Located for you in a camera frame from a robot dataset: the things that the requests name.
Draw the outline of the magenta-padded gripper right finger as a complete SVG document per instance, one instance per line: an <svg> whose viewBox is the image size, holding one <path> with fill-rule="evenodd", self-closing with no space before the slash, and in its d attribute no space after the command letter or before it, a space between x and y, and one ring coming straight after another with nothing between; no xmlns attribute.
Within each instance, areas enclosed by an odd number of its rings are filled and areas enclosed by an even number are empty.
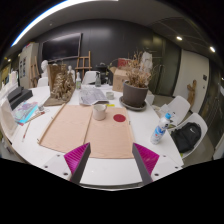
<svg viewBox="0 0 224 224"><path fill-rule="evenodd" d="M159 155L148 148L134 143L132 146L143 185L147 185L182 169L168 155Z"/></svg>

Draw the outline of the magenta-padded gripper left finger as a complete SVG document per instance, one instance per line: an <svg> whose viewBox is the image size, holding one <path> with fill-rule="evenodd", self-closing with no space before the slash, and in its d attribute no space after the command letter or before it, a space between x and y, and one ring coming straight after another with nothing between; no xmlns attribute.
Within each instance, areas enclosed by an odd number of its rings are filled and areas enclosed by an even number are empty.
<svg viewBox="0 0 224 224"><path fill-rule="evenodd" d="M90 144L86 143L65 155L56 154L42 166L42 169L72 183L79 184L90 152Z"/></svg>

